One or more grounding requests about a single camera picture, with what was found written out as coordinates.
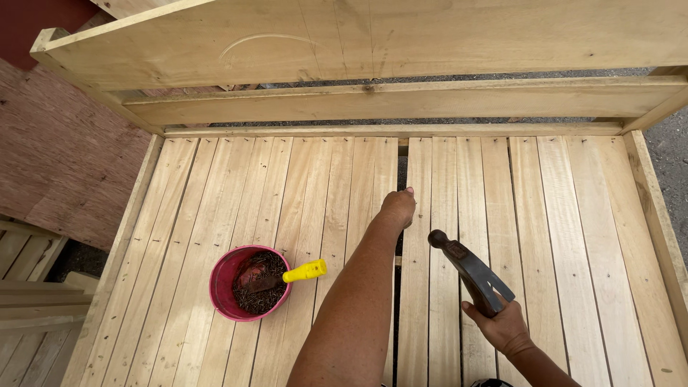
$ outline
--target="hammer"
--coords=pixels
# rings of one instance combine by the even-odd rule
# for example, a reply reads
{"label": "hammer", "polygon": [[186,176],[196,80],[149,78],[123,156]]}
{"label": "hammer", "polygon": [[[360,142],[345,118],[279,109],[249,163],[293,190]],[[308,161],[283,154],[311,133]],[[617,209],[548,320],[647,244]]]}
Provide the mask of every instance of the hammer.
{"label": "hammer", "polygon": [[502,302],[497,298],[494,287],[507,302],[516,297],[509,287],[490,270],[483,261],[475,256],[463,244],[457,240],[449,240],[441,230],[430,231],[428,242],[436,249],[442,249],[444,256],[459,271],[461,281],[466,285],[473,298],[475,308],[487,318],[492,318],[504,309]]}

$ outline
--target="red bowl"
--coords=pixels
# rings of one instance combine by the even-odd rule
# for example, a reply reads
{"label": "red bowl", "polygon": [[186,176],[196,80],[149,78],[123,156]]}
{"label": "red bowl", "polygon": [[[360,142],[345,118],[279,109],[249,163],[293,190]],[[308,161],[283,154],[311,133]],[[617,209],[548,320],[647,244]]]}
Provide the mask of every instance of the red bowl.
{"label": "red bowl", "polygon": [[273,310],[279,308],[279,306],[284,303],[284,300],[287,299],[289,292],[292,290],[291,283],[287,284],[287,290],[284,291],[284,294],[279,299],[277,304],[267,313],[255,315],[245,311],[242,308],[239,308],[239,305],[237,305],[237,301],[234,299],[234,292],[232,291],[232,285],[237,276],[237,270],[244,260],[247,260],[253,254],[260,253],[261,251],[269,251],[279,255],[279,257],[284,261],[284,264],[287,266],[287,271],[291,270],[289,267],[289,262],[287,262],[287,260],[284,259],[284,257],[277,250],[271,249],[267,246],[249,244],[247,246],[237,247],[236,249],[228,251],[222,256],[222,258],[219,259],[219,261],[217,261],[215,267],[213,267],[209,286],[211,301],[213,302],[215,310],[218,311],[219,314],[227,317],[230,320],[238,322],[255,321],[272,313]]}

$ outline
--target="light wood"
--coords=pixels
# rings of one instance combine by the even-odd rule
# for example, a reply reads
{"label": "light wood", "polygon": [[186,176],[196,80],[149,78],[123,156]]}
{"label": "light wood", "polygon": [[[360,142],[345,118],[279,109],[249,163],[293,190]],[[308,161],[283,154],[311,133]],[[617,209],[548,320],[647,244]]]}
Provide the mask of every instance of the light wood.
{"label": "light wood", "polygon": [[[131,192],[131,197],[127,203],[127,209],[122,216],[122,223],[117,231],[117,236],[115,237],[115,242],[112,245],[110,254],[108,255],[107,261],[105,263],[105,268],[103,269],[103,274],[101,275],[101,281],[98,283],[98,288],[94,294],[93,307],[89,309],[86,320],[83,324],[82,334],[79,336],[79,340],[74,347],[74,352],[72,353],[72,358],[69,361],[67,370],[65,371],[65,377],[63,379],[62,386],[73,387],[80,383],[83,374],[85,373],[86,366],[88,365],[88,358],[91,353],[91,349],[96,341],[96,335],[98,333],[98,327],[103,320],[105,314],[105,309],[107,307],[108,301],[110,299],[110,294],[115,286],[118,279],[118,273],[120,265],[124,260],[125,253],[129,248],[129,242],[131,241],[131,236],[133,234],[134,227],[140,218],[143,222],[150,222],[150,217],[153,216],[152,209],[146,208],[146,211],[142,211],[144,200],[148,195],[148,188],[151,184],[153,177],[153,171],[157,166],[157,162],[160,158],[162,151],[164,139],[160,136],[153,135],[151,142],[144,157],[143,163],[136,178],[136,183],[134,185],[133,191]],[[156,193],[156,189],[151,192],[151,197],[159,197],[162,193]]]}
{"label": "light wood", "polygon": [[43,257],[39,259],[39,262],[34,267],[27,281],[45,281],[50,269],[52,269],[52,265],[57,261],[57,258],[60,256],[68,240],[69,238],[66,236],[51,239],[48,249],[43,254]]}
{"label": "light wood", "polygon": [[235,139],[229,159],[227,179],[224,181],[222,197],[212,221],[213,228],[210,235],[197,237],[199,245],[195,244],[196,241],[193,236],[191,238],[194,247],[198,247],[200,252],[196,253],[189,249],[186,254],[187,256],[201,257],[193,264],[202,265],[200,278],[203,280],[196,280],[196,290],[193,293],[194,298],[191,304],[193,308],[189,325],[186,327],[186,335],[183,340],[175,341],[175,343],[183,342],[183,345],[181,345],[182,352],[177,362],[178,367],[174,374],[173,386],[195,386],[198,382],[211,331],[219,329],[228,333],[233,330],[234,321],[220,320],[219,317],[221,316],[215,311],[209,300],[208,281],[210,280],[210,272],[219,257],[222,257],[231,248],[230,242],[239,212],[241,192],[244,189],[248,173],[249,164],[246,161],[250,160],[254,145],[255,142],[252,138],[248,140]]}
{"label": "light wood", "polygon": [[[274,143],[275,139],[272,137],[258,138],[255,141],[248,160],[247,178],[241,193],[230,249],[253,242]],[[198,385],[222,384],[227,369],[230,373],[229,380],[232,380],[236,386],[248,387],[259,329],[260,322],[258,321],[235,324],[219,313],[215,313]]]}
{"label": "light wood", "polygon": [[600,137],[595,140],[654,383],[680,383],[678,380],[688,378],[688,364],[624,140],[622,137]]}
{"label": "light wood", "polygon": [[537,139],[510,137],[509,151],[530,338],[568,370]]}
{"label": "light wood", "polygon": [[[204,195],[193,224],[189,247],[184,249],[186,256],[195,257],[195,259],[185,259],[182,265],[178,285],[167,316],[167,323],[164,326],[160,346],[157,349],[157,356],[155,356],[154,344],[153,350],[146,351],[145,355],[139,352],[138,354],[142,356],[142,360],[148,359],[148,361],[146,366],[136,365],[136,367],[132,368],[131,374],[128,377],[129,383],[135,385],[139,383],[139,385],[145,386],[150,381],[151,385],[172,385],[175,372],[178,369],[180,353],[185,343],[184,338],[189,326],[189,320],[192,313],[195,312],[194,308],[197,304],[195,300],[201,296],[200,292],[204,291],[203,295],[206,298],[202,301],[209,302],[207,299],[207,282],[199,281],[199,278],[208,278],[209,275],[207,273],[210,273],[212,268],[211,262],[217,261],[218,257],[222,256],[229,248],[229,240],[226,241],[225,246],[218,248],[215,244],[219,244],[219,242],[214,241],[212,236],[215,233],[223,237],[228,233],[231,234],[231,229],[228,230],[228,226],[224,224],[230,213],[223,212],[221,206],[226,206],[228,201],[228,198],[223,200],[223,189],[228,183],[229,162],[230,157],[234,153],[234,144],[235,141],[233,139],[228,141],[219,140],[217,142],[217,149],[215,150],[211,170],[206,180]],[[220,218],[215,222],[214,219],[218,212],[220,212]]]}
{"label": "light wood", "polygon": [[[430,228],[458,238],[456,138],[432,138]],[[461,385],[459,273],[439,249],[430,249],[428,385]]]}
{"label": "light wood", "polygon": [[562,137],[537,138],[571,377],[610,386],[571,166]]}
{"label": "light wood", "polygon": [[[314,144],[314,141],[304,141],[303,138],[294,139],[283,194],[280,192],[278,196],[281,197],[282,206],[275,236],[275,249],[282,253],[290,266],[295,262],[297,254],[305,186]],[[288,310],[284,306],[289,302],[288,298],[282,306],[262,319],[251,386],[274,386],[277,383],[280,363],[276,359],[279,358],[284,341]]]}
{"label": "light wood", "polygon": [[688,63],[677,33],[686,7],[193,0],[67,36],[47,52],[104,90],[676,65]]}
{"label": "light wood", "polygon": [[354,161],[354,138],[332,138],[332,162],[330,163],[330,185],[327,188],[325,224],[323,225],[323,246],[320,258],[327,262],[327,275],[318,277],[315,293],[313,321],[318,316],[332,283],[344,268],[346,252],[346,231],[349,222],[349,199],[351,192],[352,165]]}
{"label": "light wood", "polygon": [[65,284],[83,289],[84,294],[94,294],[98,288],[99,277],[79,271],[70,271],[65,278]]}
{"label": "light wood", "polygon": [[151,211],[154,218],[143,222],[140,219],[134,229],[89,357],[90,372],[85,373],[81,380],[83,387],[102,383],[108,376],[107,372],[116,372],[109,371],[109,364],[117,370],[129,370],[131,360],[124,360],[113,349],[120,339],[132,341],[131,338],[141,331],[155,282],[137,283],[136,279],[139,275],[141,278],[157,276],[160,270],[197,144],[198,139],[191,142],[168,140],[162,149],[163,153],[166,150],[170,153],[170,158],[164,164],[158,163],[156,171],[161,175],[161,180],[156,181],[159,185],[154,186],[162,191],[160,201],[155,200],[155,195],[147,195],[147,198],[155,200]]}
{"label": "light wood", "polygon": [[189,247],[189,239],[194,222],[199,211],[206,179],[211,168],[213,156],[217,146],[217,139],[211,141],[201,140],[198,145],[196,157],[193,162],[189,181],[180,206],[170,243],[167,246],[165,260],[160,269],[158,283],[151,304],[148,308],[146,321],[141,328],[138,342],[123,340],[118,346],[129,347],[124,352],[132,356],[128,375],[124,378],[134,383],[148,381],[150,372],[155,364],[155,354],[160,346],[160,339],[165,328],[167,314],[172,304],[176,289],[183,289],[185,284],[178,284],[180,271],[185,261],[186,250]]}
{"label": "light wood", "polygon": [[413,187],[416,213],[404,230],[404,255],[399,293],[399,337],[396,382],[399,387],[428,383],[428,314],[432,192],[432,139],[409,139],[407,186]]}
{"label": "light wood", "polygon": [[638,131],[623,136],[633,178],[638,189],[645,221],[649,229],[662,278],[667,287],[676,327],[688,353],[688,273],[683,263],[674,228],[671,226],[667,206],[652,167],[652,160],[643,134]]}
{"label": "light wood", "polygon": [[[480,137],[456,138],[459,241],[490,266]],[[461,300],[473,299],[461,283]],[[466,313],[461,314],[463,383],[497,377],[495,348]]]}
{"label": "light wood", "polygon": [[21,338],[12,359],[0,375],[0,386],[19,387],[44,337],[45,333],[33,333]]}
{"label": "light wood", "polygon": [[650,387],[652,378],[597,145],[593,137],[570,136],[565,141],[612,383]]}
{"label": "light wood", "polygon": [[566,134],[613,136],[619,123],[548,123],[548,124],[437,124],[437,125],[337,125],[280,127],[207,127],[166,129],[168,138],[181,137],[454,137],[454,136],[556,136]]}
{"label": "light wood", "polygon": [[[490,267],[516,295],[516,300],[525,303],[508,142],[504,137],[483,137],[480,140]],[[522,313],[527,322],[527,308],[523,309]],[[501,353],[497,354],[497,364],[499,378],[508,380],[516,386],[528,386],[526,379]]]}
{"label": "light wood", "polygon": [[506,79],[296,87],[128,98],[151,124],[353,118],[639,117],[688,87],[684,76]]}
{"label": "light wood", "polygon": [[47,52],[47,46],[50,44],[50,42],[65,36],[65,34],[68,35],[69,33],[64,31],[62,28],[50,28],[47,30],[42,30],[36,38],[33,47],[31,47],[31,57],[36,59],[45,67],[51,69],[51,71],[57,73],[65,80],[69,81],[72,85],[84,91],[84,93],[88,94],[96,101],[112,109],[113,112],[125,117],[127,120],[131,121],[141,129],[152,134],[162,135],[162,127],[148,124],[136,114],[131,113],[128,109],[123,107],[121,104],[122,98],[120,96],[103,92],[97,87],[94,87],[88,81],[84,81],[72,71],[67,70],[67,68],[63,66],[58,59],[55,59],[49,52]]}
{"label": "light wood", "polygon": [[45,236],[50,239],[61,237],[58,234],[44,230],[40,227],[32,226],[30,224],[10,222],[9,220],[0,220],[0,230],[21,233],[29,236]]}
{"label": "light wood", "polygon": [[68,335],[69,330],[53,331],[45,334],[45,338],[43,342],[41,342],[41,346],[37,350],[34,359],[31,361],[31,365],[29,365],[29,368],[26,370],[26,375],[21,381],[21,384],[19,384],[19,387],[43,385]]}
{"label": "light wood", "polygon": [[73,328],[69,331],[67,339],[65,339],[60,353],[57,355],[55,362],[50,368],[50,372],[47,374],[42,387],[59,387],[62,382],[62,378],[65,376],[65,371],[67,370],[67,365],[69,364],[69,358],[72,356],[72,351],[74,351],[74,346],[76,345],[76,340],[79,338],[79,333],[81,332],[81,326]]}

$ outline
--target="yellow handle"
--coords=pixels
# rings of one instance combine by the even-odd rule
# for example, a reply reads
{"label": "yellow handle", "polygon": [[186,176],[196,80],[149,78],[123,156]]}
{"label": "yellow handle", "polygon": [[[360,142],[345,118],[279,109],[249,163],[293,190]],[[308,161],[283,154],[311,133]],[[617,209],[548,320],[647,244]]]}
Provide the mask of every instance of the yellow handle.
{"label": "yellow handle", "polygon": [[282,274],[282,280],[284,282],[294,282],[320,277],[323,274],[327,274],[325,260],[316,260],[302,264],[293,270],[286,271]]}

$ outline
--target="gravel ground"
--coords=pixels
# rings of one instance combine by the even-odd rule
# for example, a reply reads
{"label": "gravel ground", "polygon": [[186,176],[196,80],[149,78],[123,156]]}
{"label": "gravel ground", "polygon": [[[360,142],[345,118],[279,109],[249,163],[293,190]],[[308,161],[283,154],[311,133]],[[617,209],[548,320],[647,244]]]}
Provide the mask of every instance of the gravel ground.
{"label": "gravel ground", "polygon": [[[474,81],[489,79],[531,79],[563,78],[582,76],[639,76],[646,75],[652,68],[629,68],[610,70],[572,70],[562,72],[524,72],[510,74],[478,74],[453,76],[419,76],[394,79],[358,79],[348,81],[310,81],[299,82],[297,87],[329,85],[364,85],[394,82],[433,82],[433,81]],[[286,83],[270,84],[270,87],[290,87]],[[586,122],[593,117],[527,117],[520,123],[564,123]],[[379,124],[444,124],[444,123],[505,123],[509,117],[497,118],[396,118],[369,120],[328,120],[328,121],[280,121],[256,123],[215,123],[213,127],[239,126],[289,126],[289,125],[379,125]],[[669,210],[678,244],[688,265],[688,107],[683,108],[663,122],[645,132],[647,147],[659,180],[664,200]],[[407,158],[399,158],[399,189],[405,186]],[[401,254],[399,238],[397,255]],[[103,251],[70,240],[49,275],[49,280],[61,281],[69,271],[84,271],[100,275],[107,254]]]}

